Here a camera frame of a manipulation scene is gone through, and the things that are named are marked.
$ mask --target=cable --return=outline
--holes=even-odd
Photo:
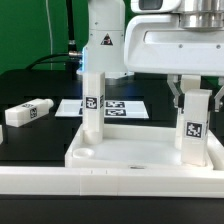
[[[32,64],[28,65],[26,67],[26,70],[31,70],[35,65],[39,64],[40,62],[46,60],[46,59],[51,59],[51,58],[56,58],[56,57],[65,57],[65,56],[69,56],[68,53],[57,53],[57,54],[51,54],[42,58],[39,58],[38,60],[36,60],[35,62],[33,62]]]
[[[53,55],[54,42],[53,42],[52,26],[51,26],[51,16],[50,16],[49,1],[48,0],[46,0],[46,12],[47,12],[49,35],[50,35],[50,49],[51,49],[51,55]]]
[[[74,34],[73,7],[72,0],[66,0],[67,19],[68,19],[68,51],[77,51]]]

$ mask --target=white pillar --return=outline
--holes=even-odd
[[[211,90],[189,90],[185,94],[184,129],[182,134],[181,160],[205,166],[210,113],[208,112]]]
[[[83,140],[99,144],[103,140],[105,74],[88,72],[83,75]]]

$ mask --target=white robot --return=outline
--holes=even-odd
[[[123,0],[88,0],[89,40],[83,48],[85,72],[105,72],[106,84],[120,84],[134,73],[124,65],[125,4]]]

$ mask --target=black cable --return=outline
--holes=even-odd
[[[74,34],[73,7],[72,0],[66,0],[67,18],[68,18],[68,51],[77,51]]]
[[[51,54],[42,58],[39,58],[38,60],[36,60],[35,62],[33,62],[32,64],[28,65],[26,67],[26,70],[31,70],[36,64],[39,64],[39,62],[42,62],[46,59],[50,59],[50,58],[56,58],[56,57],[62,57],[62,56],[69,56],[68,53],[57,53],[57,54]]]

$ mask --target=white block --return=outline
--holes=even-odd
[[[0,144],[3,142],[2,126],[0,125]]]
[[[200,89],[201,76],[197,75],[182,75],[181,77],[181,90],[186,93],[191,89]],[[175,147],[181,149],[182,147],[182,136],[184,131],[184,112],[182,108],[178,109],[177,114],[177,126],[176,126],[176,137]]]
[[[83,137],[88,144],[98,144],[103,139],[105,100],[105,74],[83,75]]]
[[[20,127],[49,113],[54,105],[50,99],[35,99],[5,111],[6,124]]]
[[[181,160],[205,166],[209,128],[208,103],[212,91],[189,90],[185,94]]]

